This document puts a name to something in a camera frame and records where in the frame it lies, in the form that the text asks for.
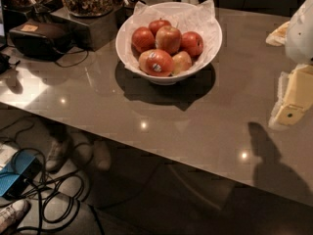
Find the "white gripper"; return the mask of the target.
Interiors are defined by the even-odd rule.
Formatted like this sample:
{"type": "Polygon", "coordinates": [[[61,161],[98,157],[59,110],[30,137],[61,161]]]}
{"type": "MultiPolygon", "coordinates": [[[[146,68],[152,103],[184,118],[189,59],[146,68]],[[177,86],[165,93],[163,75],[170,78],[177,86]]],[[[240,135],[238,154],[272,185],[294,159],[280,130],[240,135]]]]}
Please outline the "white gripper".
{"type": "Polygon", "coordinates": [[[291,17],[272,31],[265,42],[284,46],[286,55],[298,64],[290,73],[282,72],[278,80],[277,102],[269,127],[285,130],[298,123],[313,106],[313,0],[304,3],[291,17]]]}

